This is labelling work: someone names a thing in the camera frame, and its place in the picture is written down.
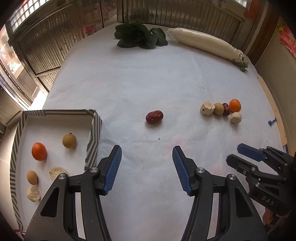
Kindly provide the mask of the person's right hand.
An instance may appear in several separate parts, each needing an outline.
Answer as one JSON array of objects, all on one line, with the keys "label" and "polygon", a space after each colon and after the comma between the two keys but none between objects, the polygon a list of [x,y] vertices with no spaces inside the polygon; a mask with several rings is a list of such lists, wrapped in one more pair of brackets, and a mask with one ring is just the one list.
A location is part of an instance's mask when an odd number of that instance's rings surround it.
[{"label": "person's right hand", "polygon": [[290,211],[288,214],[282,216],[279,214],[274,213],[273,211],[269,210],[268,208],[265,208],[264,214],[262,216],[263,225],[267,228],[278,228],[283,226],[285,221],[287,220],[288,216],[290,215],[292,211]]}]

